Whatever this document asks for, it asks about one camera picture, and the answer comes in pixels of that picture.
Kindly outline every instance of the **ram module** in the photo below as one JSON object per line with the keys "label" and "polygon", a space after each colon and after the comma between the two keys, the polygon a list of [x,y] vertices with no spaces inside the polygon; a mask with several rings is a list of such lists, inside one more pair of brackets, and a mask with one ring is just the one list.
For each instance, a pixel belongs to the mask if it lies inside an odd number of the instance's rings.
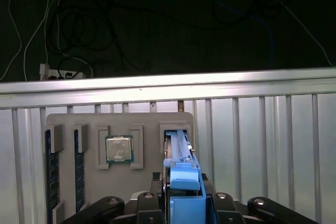
{"label": "ram module", "polygon": [[78,130],[74,132],[75,141],[75,194],[76,194],[76,212],[79,212],[85,203],[84,188],[84,153],[79,152],[78,148]]}
{"label": "ram module", "polygon": [[45,132],[46,141],[46,188],[47,224],[52,222],[52,210],[59,204],[59,164],[58,153],[51,153],[51,132]]}

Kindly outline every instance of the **power strip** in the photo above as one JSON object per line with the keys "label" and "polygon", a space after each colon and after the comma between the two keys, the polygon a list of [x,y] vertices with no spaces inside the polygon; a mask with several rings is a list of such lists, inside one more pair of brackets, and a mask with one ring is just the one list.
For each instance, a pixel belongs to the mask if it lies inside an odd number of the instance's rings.
{"label": "power strip", "polygon": [[82,72],[77,73],[75,71],[59,70],[61,76],[59,76],[57,69],[50,69],[49,65],[40,64],[40,80],[63,80],[63,79],[84,79],[86,76]]}

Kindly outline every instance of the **dark wall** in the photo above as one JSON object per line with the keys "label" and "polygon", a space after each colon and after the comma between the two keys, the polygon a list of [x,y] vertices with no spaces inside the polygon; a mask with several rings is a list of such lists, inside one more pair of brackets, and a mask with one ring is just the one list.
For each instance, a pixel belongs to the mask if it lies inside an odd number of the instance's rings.
{"label": "dark wall", "polygon": [[[245,10],[252,0],[221,0],[223,3]],[[75,0],[88,6],[87,0]],[[195,26],[220,27],[212,15],[212,0],[116,0],[127,6],[149,8]],[[18,49],[18,40],[10,21],[8,0],[0,0],[0,76]],[[302,20],[316,39],[321,42],[331,61],[336,60],[334,31],[336,28],[336,1],[294,0],[289,8]],[[12,13],[22,35],[24,47],[43,18],[46,0],[12,0]],[[230,22],[237,15],[216,7],[222,20]],[[50,17],[55,8],[50,10]],[[209,72],[269,69],[270,39],[268,31],[259,22],[249,19],[232,28],[211,31],[181,25],[168,18],[114,7],[109,18],[118,35],[125,56],[142,68],[150,61],[145,72],[126,67],[120,70],[120,57],[115,46],[106,51],[94,52],[74,49],[71,55],[93,61],[97,77],[170,72]],[[267,20],[275,38],[274,68],[309,68],[328,66],[321,49],[286,11]],[[99,44],[109,40],[109,32],[99,26]],[[26,70],[29,80],[37,80],[39,64],[46,61],[43,29],[39,31],[26,54]],[[63,56],[50,55],[49,64],[57,68]],[[14,61],[4,81],[22,81],[23,51]],[[69,60],[64,69],[83,70],[82,64]]]}

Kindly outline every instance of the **white cable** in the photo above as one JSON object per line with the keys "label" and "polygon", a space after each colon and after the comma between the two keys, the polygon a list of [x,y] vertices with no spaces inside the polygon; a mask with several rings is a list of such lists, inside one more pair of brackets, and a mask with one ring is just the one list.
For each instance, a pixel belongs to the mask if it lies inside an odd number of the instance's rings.
{"label": "white cable", "polygon": [[44,17],[41,21],[41,23],[38,25],[38,27],[36,28],[35,32],[33,33],[33,35],[31,36],[30,40],[28,41],[26,47],[25,47],[25,50],[24,50],[24,53],[23,53],[23,73],[25,75],[25,80],[28,81],[27,79],[27,74],[26,74],[26,54],[27,54],[27,49],[30,45],[30,43],[32,42],[33,38],[35,37],[35,35],[37,34],[37,32],[39,31],[41,25],[43,24],[43,22],[46,20],[46,17],[47,17],[47,12],[48,12],[48,7],[49,7],[49,0],[47,0],[47,6],[46,6],[46,12],[44,14]]}
{"label": "white cable", "polygon": [[311,34],[311,32],[307,29],[307,27],[302,23],[302,21],[286,6],[284,5],[280,0],[276,0],[278,1],[292,16],[294,19],[296,19],[296,21],[303,27],[303,29],[307,32],[307,34],[312,38],[312,40],[321,48],[324,57],[327,59],[329,65],[332,66],[331,61],[329,60],[329,57],[327,55],[327,52],[325,51],[324,47],[315,39],[315,37],[313,36],[313,34]]}
{"label": "white cable", "polygon": [[2,80],[6,77],[6,75],[7,75],[8,71],[9,71],[9,69],[10,69],[10,67],[11,67],[11,65],[12,65],[12,63],[13,63],[13,61],[15,60],[15,58],[19,55],[19,53],[20,53],[21,50],[22,50],[22,40],[21,40],[21,35],[20,35],[20,33],[19,33],[19,30],[17,29],[16,23],[15,23],[14,18],[13,18],[13,16],[12,16],[12,12],[11,12],[11,2],[12,2],[12,0],[8,0],[8,13],[9,13],[9,16],[10,16],[10,18],[11,18],[11,20],[12,20],[13,25],[14,25],[15,31],[16,31],[16,33],[17,33],[17,37],[18,37],[18,39],[19,39],[20,46],[19,46],[19,49],[18,49],[18,51],[16,52],[16,54],[12,57],[11,61],[9,62],[9,64],[8,64],[8,66],[7,66],[7,68],[6,68],[5,72],[4,72],[4,74],[3,74],[2,77],[0,78],[0,81],[2,81]]}
{"label": "white cable", "polygon": [[48,58],[49,58],[49,53],[48,53],[48,49],[47,49],[47,22],[48,22],[48,15],[49,15],[49,11],[51,6],[53,5],[55,0],[52,0],[51,3],[49,4],[48,2],[48,9],[47,9],[47,14],[46,14],[46,18],[44,20],[44,50],[46,52],[46,65],[48,65]]}
{"label": "white cable", "polygon": [[[58,48],[58,50],[60,50],[60,46],[59,46],[60,24],[59,24],[58,14],[56,15],[56,20],[57,20],[57,48]],[[70,57],[69,55],[67,55],[65,53],[62,53],[62,55],[66,56],[66,57]],[[80,61],[80,62],[88,65],[88,67],[91,70],[91,76],[90,76],[90,78],[93,77],[93,68],[92,68],[92,66],[90,64],[88,64],[86,61],[84,61],[84,60],[82,60],[80,58],[74,57],[74,56],[72,56],[72,59],[78,60],[78,61]]]}

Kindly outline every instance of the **metal bar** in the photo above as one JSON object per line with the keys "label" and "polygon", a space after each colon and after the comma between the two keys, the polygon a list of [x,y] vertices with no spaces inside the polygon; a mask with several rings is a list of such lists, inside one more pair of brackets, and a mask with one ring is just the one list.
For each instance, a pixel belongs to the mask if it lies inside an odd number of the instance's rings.
{"label": "metal bar", "polygon": [[240,119],[239,119],[239,101],[238,99],[233,99],[233,138],[234,138],[234,166],[235,166],[235,182],[236,182],[236,196],[237,200],[242,201],[242,181],[241,181],[241,171],[242,171],[242,153],[240,150]]}
{"label": "metal bar", "polygon": [[123,103],[122,104],[122,113],[129,113],[129,106],[128,103]]}
{"label": "metal bar", "polygon": [[96,104],[94,107],[95,107],[95,113],[101,113],[101,105]]}
{"label": "metal bar", "polygon": [[288,205],[295,211],[294,194],[294,152],[293,152],[293,118],[292,118],[292,97],[286,96],[287,116],[287,142],[288,142]]}
{"label": "metal bar", "polygon": [[261,182],[262,195],[268,197],[268,173],[267,173],[267,139],[266,139],[266,102],[265,97],[259,98],[260,113],[260,155],[261,155]]}
{"label": "metal bar", "polygon": [[234,176],[236,170],[233,99],[212,100],[212,118],[215,177],[213,183],[216,185],[217,191],[224,191],[237,199],[236,178]]}
{"label": "metal bar", "polygon": [[214,138],[213,138],[213,117],[212,117],[212,103],[211,100],[205,100],[205,115],[206,115],[206,129],[207,129],[207,138],[209,144],[209,164],[211,167],[211,172],[208,174],[211,181],[216,187],[215,184],[215,170],[214,170]]}
{"label": "metal bar", "polygon": [[15,164],[15,183],[16,183],[16,197],[19,223],[24,223],[24,201],[23,201],[23,179],[22,167],[20,164],[20,143],[18,137],[18,116],[17,110],[12,110],[12,132],[13,132],[13,149],[14,149],[14,164]]}
{"label": "metal bar", "polygon": [[320,174],[320,139],[319,139],[319,108],[318,96],[312,96],[313,109],[313,156],[314,156],[314,185],[315,185],[315,220],[322,221],[321,209],[321,174]]}
{"label": "metal bar", "polygon": [[176,74],[168,76],[143,76],[125,78],[105,78],[65,81],[39,81],[4,83],[0,85],[0,94],[25,92],[50,92],[83,89],[114,89],[148,86],[190,85],[201,83],[258,82],[335,78],[336,68],[251,71],[232,73]]}
{"label": "metal bar", "polygon": [[156,109],[156,102],[150,102],[150,111],[152,113],[155,113],[157,111],[157,109]]}
{"label": "metal bar", "polygon": [[336,94],[318,96],[321,223],[334,223],[336,163]]}
{"label": "metal bar", "polygon": [[73,113],[73,106],[68,106],[67,107],[67,113],[72,114]]}
{"label": "metal bar", "polygon": [[36,223],[36,220],[39,218],[38,216],[38,207],[37,207],[37,200],[36,200],[36,196],[37,196],[37,188],[36,188],[36,181],[37,179],[39,179],[36,174],[35,174],[35,169],[34,169],[34,154],[36,151],[36,146],[34,145],[36,143],[36,141],[34,141],[34,132],[33,132],[33,117],[31,114],[31,109],[25,109],[24,110],[24,117],[25,117],[25,133],[26,133],[26,141],[27,141],[27,147],[28,147],[28,160],[26,161],[29,164],[29,178],[31,180],[31,195],[33,196],[33,199],[31,204],[32,204],[32,220],[33,223]]}
{"label": "metal bar", "polygon": [[265,135],[263,146],[266,154],[266,169],[267,169],[267,197],[275,201],[279,201],[279,169],[278,169],[278,141],[277,141],[277,100],[279,97],[265,98]]}
{"label": "metal bar", "polygon": [[292,96],[295,210],[315,219],[312,110],[312,95]]}
{"label": "metal bar", "polygon": [[95,103],[128,103],[188,99],[257,97],[293,94],[334,93],[336,79],[264,81],[247,83],[206,83],[197,85],[67,90],[59,92],[3,93],[0,109],[37,106],[86,105]]}
{"label": "metal bar", "polygon": [[43,150],[45,149],[45,132],[42,130],[46,125],[46,108],[31,109],[32,115],[32,132],[33,132],[33,159],[34,159],[34,176],[35,176],[35,192],[36,196],[34,201],[37,202],[35,219],[32,220],[34,224],[44,224],[46,223],[46,184],[45,184],[45,159],[43,158]]}

